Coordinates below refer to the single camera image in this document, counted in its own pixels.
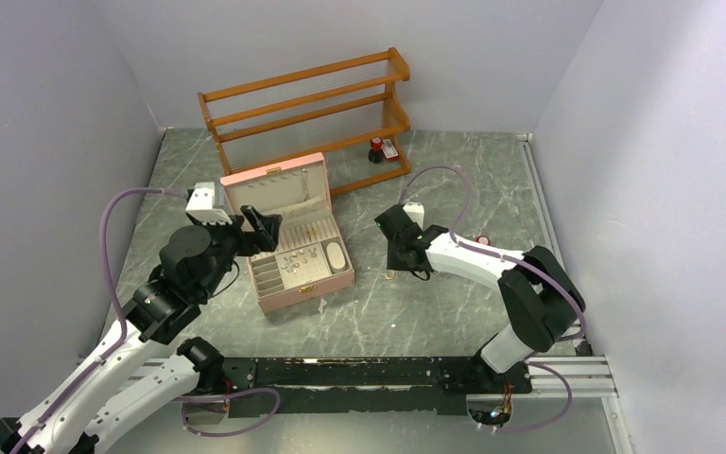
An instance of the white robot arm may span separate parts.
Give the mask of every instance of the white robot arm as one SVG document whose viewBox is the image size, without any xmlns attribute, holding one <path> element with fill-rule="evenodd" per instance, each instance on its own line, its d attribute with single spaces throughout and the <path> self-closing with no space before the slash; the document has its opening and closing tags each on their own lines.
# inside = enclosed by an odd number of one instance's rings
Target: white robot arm
<svg viewBox="0 0 726 454">
<path fill-rule="evenodd" d="M 567 339 L 564 333 L 582 319 L 585 303 L 550 250 L 509 251 L 456 237 L 437 225 L 423 230 L 423 209 L 416 202 L 397 203 L 376 218 L 389 242 L 388 268 L 422 280 L 435 271 L 449 272 L 499 291 L 510 324 L 477 352 L 480 360 L 504 374 Z"/>
<path fill-rule="evenodd" d="M 41 404 L 21 418 L 0 420 L 3 452 L 103 452 L 171 399 L 223 385 L 223 356 L 205 340 L 193 338 L 158 374 L 116 394 L 196 319 L 237 256 L 276 249 L 282 217 L 243 206 L 251 230 L 242 230 L 244 217 L 227 215 L 222 196 L 214 183 L 197 184 L 186 208 L 194 225 L 176 231 L 160 250 L 161 265 L 123 306 L 126 320 L 113 323 L 96 349 Z"/>
</svg>

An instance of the small box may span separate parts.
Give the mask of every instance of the small box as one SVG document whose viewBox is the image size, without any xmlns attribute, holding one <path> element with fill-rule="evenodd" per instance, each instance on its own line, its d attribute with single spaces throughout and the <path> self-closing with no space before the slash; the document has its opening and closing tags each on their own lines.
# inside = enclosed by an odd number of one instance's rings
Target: small box
<svg viewBox="0 0 726 454">
<path fill-rule="evenodd" d="M 249 257 L 263 312 L 354 284 L 352 262 L 333 216 L 321 153 L 235 173 L 223 177 L 221 185 L 235 214 L 241 205 L 252 205 L 264 215 L 283 216 L 277 250 Z"/>
</svg>

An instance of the purple cable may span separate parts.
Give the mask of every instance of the purple cable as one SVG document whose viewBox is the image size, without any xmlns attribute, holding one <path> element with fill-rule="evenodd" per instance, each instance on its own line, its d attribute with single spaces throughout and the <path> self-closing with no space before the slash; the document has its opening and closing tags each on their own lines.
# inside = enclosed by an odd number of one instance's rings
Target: purple cable
<svg viewBox="0 0 726 454">
<path fill-rule="evenodd" d="M 209 438 L 222 438 L 222 437 L 233 437 L 235 435 L 240 435 L 242 433 L 249 432 L 251 430 L 255 430 L 256 428 L 259 428 L 260 426 L 264 425 L 269 419 L 271 419 L 271 416 L 273 416 L 277 410 L 280 409 L 280 394 L 277 393 L 277 390 L 273 388 L 252 388 L 250 390 L 241 391 L 239 393 L 232 393 L 230 395 L 222 395 L 222 396 L 212 396 L 212 397 L 177 397 L 174 399 L 177 402 L 187 402 L 191 404 L 209 404 L 209 403 L 217 403 L 217 402 L 224 402 L 227 400 L 236 399 L 238 397 L 243 397 L 246 395 L 253 395 L 258 393 L 268 393 L 272 394 L 277 401 L 274 402 L 274 408 L 271 409 L 271 411 L 263 417 L 260 421 L 257 421 L 256 423 L 246 427 L 241 428 L 239 430 L 234 430 L 232 432 L 223 432 L 223 433 L 215 433 L 215 432 L 202 432 L 201 430 L 196 430 L 187 424 L 187 416 L 185 415 L 185 406 L 182 406 L 181 410 L 181 416 L 182 416 L 182 425 L 184 428 L 189 431 L 190 433 L 193 433 L 194 435 L 199 435 L 202 437 L 209 437 Z"/>
<path fill-rule="evenodd" d="M 482 249 L 482 248 L 478 248 L 477 246 L 472 246 L 470 244 L 466 244 L 466 243 L 458 241 L 458 238 L 455 235 L 455 229 L 456 229 L 456 227 L 458 227 L 458 222 L 460 222 L 460 220 L 463 218 L 463 214 L 466 212 L 466 209 L 469 207 L 469 202 L 472 199 L 472 184 L 469 181 L 469 179 L 466 177 L 466 174 L 463 173 L 463 170 L 460 169 L 460 167 L 441 164 L 441 165 L 435 165 L 435 166 L 429 166 L 429 167 L 423 168 L 421 171 L 419 171 L 416 175 L 413 176 L 413 178 L 411 178 L 407 182 L 407 184 L 405 185 L 405 188 L 402 189 L 402 192 L 399 194 L 398 202 L 404 203 L 405 200 L 407 199 L 407 189 L 413 184 L 413 182 L 416 181 L 417 178 L 422 176 L 425 172 L 432 170 L 434 168 L 445 168 L 447 170 L 452 170 L 453 172 L 458 174 L 458 176 L 463 180 L 463 185 L 466 186 L 466 200 L 463 203 L 463 207 L 460 209 L 460 212 L 455 217 L 455 220 L 452 222 L 452 227 L 449 228 L 449 236 L 452 238 L 452 241 L 465 250 L 472 251 L 474 253 L 482 253 L 482 254 L 485 254 L 485 255 L 488 255 L 488 256 L 491 256 L 494 258 L 498 258 L 499 260 L 508 260 L 510 263 L 516 264 L 516 265 L 532 272 L 533 274 L 537 275 L 538 277 L 540 277 L 542 280 L 544 280 L 546 283 L 548 283 L 550 286 L 552 286 L 552 288 L 554 288 L 556 291 L 559 292 L 559 294 L 563 297 L 563 299 L 566 300 L 566 303 L 568 303 L 572 307 L 572 310 L 575 311 L 575 314 L 577 314 L 578 320 L 580 321 L 580 330 L 577 333 L 570 335 L 570 336 L 564 336 L 564 337 L 560 338 L 559 341 L 570 341 L 572 339 L 582 338 L 583 336 L 585 336 L 586 320 L 583 317 L 583 311 L 580 310 L 580 306 L 578 306 L 578 303 L 575 301 L 575 299 L 572 297 L 572 295 L 570 295 L 569 292 L 566 291 L 566 289 L 563 288 L 563 286 L 561 286 L 561 284 L 559 284 L 555 279 L 550 277 L 547 273 L 539 270 L 538 268 L 534 267 L 533 265 L 530 265 L 528 262 L 525 262 L 524 260 L 521 260 L 519 258 L 500 254 L 496 250 Z M 566 404 L 563 406 L 561 411 L 558 412 L 558 414 L 547 419 L 546 421 L 543 421 L 543 422 L 537 423 L 537 424 L 533 424 L 530 426 L 525 426 L 522 428 L 501 428 L 498 430 L 498 432 L 521 433 L 521 432 L 528 432 L 531 430 L 535 430 L 537 428 L 544 428 L 546 426 L 549 426 L 550 424 L 558 422 L 561 418 L 563 418 L 563 416 L 569 411 L 569 408 L 572 406 L 572 388 L 569 386 L 569 382 L 566 381 L 566 378 L 563 375 L 559 374 L 558 371 L 555 371 L 554 369 L 552 369 L 549 366 L 545 366 L 543 364 L 530 364 L 529 362 L 527 362 L 527 360 L 530 357 L 532 357 L 533 355 L 535 355 L 535 352 L 528 355 L 527 358 L 524 359 L 525 364 L 527 364 L 528 366 L 531 366 L 531 367 L 544 369 L 544 370 L 548 371 L 550 374 L 559 378 L 561 380 L 561 383 L 563 383 L 563 387 L 566 388 Z"/>
<path fill-rule="evenodd" d="M 530 432 L 531 430 L 535 430 L 537 428 L 545 428 L 551 424 L 557 423 L 563 416 L 569 411 L 569 408 L 572 407 L 572 388 L 569 386 L 569 382 L 566 381 L 566 378 L 561 375 L 558 371 L 555 369 L 545 366 L 543 364 L 531 364 L 528 363 L 528 366 L 536 367 L 539 369 L 544 369 L 545 371 L 549 372 L 550 374 L 556 376 L 561 380 L 561 383 L 563 383 L 563 387 L 566 388 L 566 404 L 563 405 L 563 408 L 561 411 L 558 412 L 555 416 L 547 419 L 546 421 L 542 421 L 541 423 L 531 424 L 529 426 L 523 426 L 520 428 L 498 428 L 496 431 L 498 433 L 522 433 L 522 432 Z"/>
<path fill-rule="evenodd" d="M 115 205 L 118 204 L 125 197 L 134 194 L 163 194 L 166 196 L 180 197 L 183 199 L 187 198 L 187 192 L 184 191 L 165 189 L 161 187 L 135 187 L 132 189 L 127 189 L 113 197 L 112 200 L 110 200 L 110 202 L 104 208 L 104 212 L 101 215 L 101 223 L 99 224 L 98 228 L 98 241 L 101 249 L 101 270 L 104 273 L 104 282 L 105 284 L 107 284 L 107 291 L 110 294 L 110 303 L 112 305 L 112 308 L 115 310 L 118 322 L 121 325 L 121 335 L 118 337 L 118 340 L 113 345 L 111 345 L 107 350 L 104 351 L 104 353 L 101 354 L 102 358 L 108 358 L 110 355 L 112 355 L 112 353 L 115 352 L 115 350 L 117 350 L 127 339 L 128 332 L 127 316 L 121 309 L 121 301 L 118 299 L 118 293 L 115 291 L 115 282 L 113 281 L 112 273 L 110 272 L 110 260 L 107 255 L 107 222 L 108 220 L 110 220 L 110 213 L 112 212 Z M 66 386 L 65 389 L 62 390 L 60 395 L 58 395 L 57 398 L 54 399 L 54 402 L 52 402 L 51 405 L 49 405 L 48 408 L 45 409 L 43 414 L 41 414 L 41 416 L 37 420 L 37 423 L 29 428 L 26 434 L 21 437 L 20 440 L 18 440 L 18 443 L 12 447 L 12 449 L 9 451 L 9 454 L 18 454 L 18 452 L 26 444 L 26 442 L 28 442 L 29 439 L 31 439 L 38 431 L 38 427 L 42 426 L 43 423 L 48 420 L 48 418 L 52 414 L 54 414 L 54 411 L 56 411 L 63 403 L 65 403 L 66 400 L 68 400 L 68 397 L 71 395 L 71 393 L 73 393 L 79 387 L 79 385 L 82 383 L 82 381 L 85 380 L 85 378 L 93 373 L 98 365 L 99 363 L 96 361 L 90 363 L 79 375 L 71 380 L 71 383 L 68 383 L 68 386 Z"/>
</svg>

